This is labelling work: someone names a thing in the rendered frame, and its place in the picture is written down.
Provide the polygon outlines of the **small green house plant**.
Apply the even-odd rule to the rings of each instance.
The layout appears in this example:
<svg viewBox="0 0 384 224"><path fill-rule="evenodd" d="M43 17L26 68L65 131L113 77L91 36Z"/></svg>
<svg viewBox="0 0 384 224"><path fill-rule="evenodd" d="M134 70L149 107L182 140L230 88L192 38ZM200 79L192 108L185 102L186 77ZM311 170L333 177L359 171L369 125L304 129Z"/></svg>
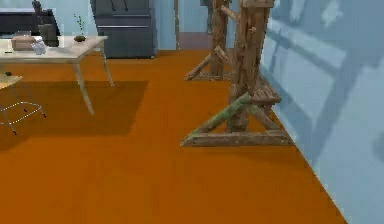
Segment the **small green house plant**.
<svg viewBox="0 0 384 224"><path fill-rule="evenodd" d="M85 31L85 22L83 18L80 15L74 14L73 17L76 20L77 25L79 26L80 34L74 37L74 40L76 42L84 42L86 40L86 37L84 36Z"/></svg>

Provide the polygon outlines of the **white dining table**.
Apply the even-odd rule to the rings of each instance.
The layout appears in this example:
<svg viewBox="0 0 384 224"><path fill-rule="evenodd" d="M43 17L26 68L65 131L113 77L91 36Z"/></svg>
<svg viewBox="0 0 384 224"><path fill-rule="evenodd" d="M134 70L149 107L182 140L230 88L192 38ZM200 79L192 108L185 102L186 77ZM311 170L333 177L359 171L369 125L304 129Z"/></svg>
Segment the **white dining table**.
<svg viewBox="0 0 384 224"><path fill-rule="evenodd" d="M45 54L36 55L33 51L14 51L10 39L0 39L0 74L6 71L6 64L71 64L84 102L93 115L94 110L85 88L80 62L91 52L99 50L106 77L113 86L104 52L106 40L107 36L87 36L84 42L76 42L73 36L60 36L58 47L47 47Z"/></svg>

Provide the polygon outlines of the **dark grey fridge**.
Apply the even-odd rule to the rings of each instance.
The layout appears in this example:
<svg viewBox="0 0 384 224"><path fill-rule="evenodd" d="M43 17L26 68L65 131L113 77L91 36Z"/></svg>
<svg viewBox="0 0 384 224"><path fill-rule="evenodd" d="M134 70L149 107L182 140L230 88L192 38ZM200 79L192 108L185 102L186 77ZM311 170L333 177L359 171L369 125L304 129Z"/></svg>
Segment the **dark grey fridge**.
<svg viewBox="0 0 384 224"><path fill-rule="evenodd" d="M90 0L99 36L107 36L107 58L154 58L156 55L156 19L153 0Z"/></svg>

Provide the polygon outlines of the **dark grey mug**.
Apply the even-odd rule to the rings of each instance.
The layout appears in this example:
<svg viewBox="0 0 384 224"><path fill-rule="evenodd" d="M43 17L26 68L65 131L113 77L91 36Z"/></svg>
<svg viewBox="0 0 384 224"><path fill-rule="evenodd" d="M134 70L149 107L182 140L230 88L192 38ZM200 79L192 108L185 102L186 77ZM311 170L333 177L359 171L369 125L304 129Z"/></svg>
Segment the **dark grey mug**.
<svg viewBox="0 0 384 224"><path fill-rule="evenodd" d="M53 24L43 24L38 26L40 36L44 44L48 47L58 47L59 40L57 29Z"/></svg>

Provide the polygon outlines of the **clear glass jar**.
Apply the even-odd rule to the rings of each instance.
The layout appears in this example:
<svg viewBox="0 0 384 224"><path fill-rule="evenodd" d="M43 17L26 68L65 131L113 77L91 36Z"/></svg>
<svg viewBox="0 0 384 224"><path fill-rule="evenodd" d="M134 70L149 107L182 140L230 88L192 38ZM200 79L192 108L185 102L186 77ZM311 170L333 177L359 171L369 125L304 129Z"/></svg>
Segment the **clear glass jar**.
<svg viewBox="0 0 384 224"><path fill-rule="evenodd" d="M36 55L42 55L46 53L45 44L43 41L36 41L31 45Z"/></svg>

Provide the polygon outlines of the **black kitchen counter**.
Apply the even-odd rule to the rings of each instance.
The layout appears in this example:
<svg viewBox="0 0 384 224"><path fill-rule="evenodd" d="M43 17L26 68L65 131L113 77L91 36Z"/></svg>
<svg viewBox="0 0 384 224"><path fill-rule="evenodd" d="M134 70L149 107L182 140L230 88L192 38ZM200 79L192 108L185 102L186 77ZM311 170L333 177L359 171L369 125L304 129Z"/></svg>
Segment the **black kitchen counter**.
<svg viewBox="0 0 384 224"><path fill-rule="evenodd" d="M39 36L38 25L41 25L41 23L33 9L9 10L0 11L0 35L10 35L17 31L31 31L33 36ZM44 9L41 18L44 24L52 24L55 27L56 34L60 35L60 30L51 9Z"/></svg>

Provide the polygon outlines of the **brown wooden coat stand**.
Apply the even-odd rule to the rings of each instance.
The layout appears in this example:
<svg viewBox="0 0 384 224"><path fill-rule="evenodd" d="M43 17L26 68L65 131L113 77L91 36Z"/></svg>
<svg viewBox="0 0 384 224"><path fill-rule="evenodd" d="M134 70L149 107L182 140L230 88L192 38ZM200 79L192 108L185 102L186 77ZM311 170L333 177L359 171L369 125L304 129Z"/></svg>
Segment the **brown wooden coat stand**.
<svg viewBox="0 0 384 224"><path fill-rule="evenodd" d="M228 18L237 19L236 14L229 8L232 0L211 0L211 52L185 77L185 81L209 80L224 81L230 77L229 72L224 71L225 65L231 64L227 53L226 37Z"/></svg>
<svg viewBox="0 0 384 224"><path fill-rule="evenodd" d="M237 19L228 18L226 48L231 59L229 105L189 133L182 147L291 145L289 134L270 116L280 95L260 74L270 9L275 0L239 0Z"/></svg>

